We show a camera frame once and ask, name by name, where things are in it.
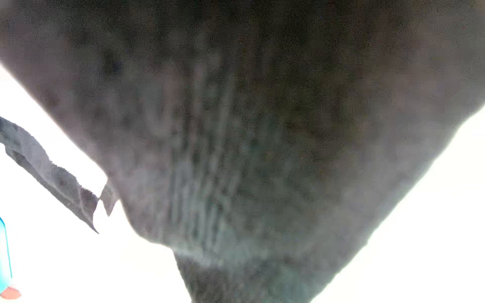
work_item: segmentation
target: blue object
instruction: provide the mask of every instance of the blue object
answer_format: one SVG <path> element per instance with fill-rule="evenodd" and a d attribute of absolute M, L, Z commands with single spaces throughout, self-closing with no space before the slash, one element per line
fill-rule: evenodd
<path fill-rule="evenodd" d="M 0 218 L 0 293 L 12 283 L 12 267 L 8 253 L 7 229 Z"/>

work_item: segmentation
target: skin-colored object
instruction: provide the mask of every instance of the skin-colored object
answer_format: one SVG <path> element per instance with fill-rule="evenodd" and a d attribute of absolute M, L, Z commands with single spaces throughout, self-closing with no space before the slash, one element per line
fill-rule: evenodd
<path fill-rule="evenodd" d="M 16 300 L 20 298 L 20 296 L 20 291 L 11 286 L 7 287 L 2 293 L 0 293 L 0 297 L 6 300 Z"/>
<path fill-rule="evenodd" d="M 478 4 L 23 0 L 0 60 L 194 302 L 308 302 L 483 105 Z"/>

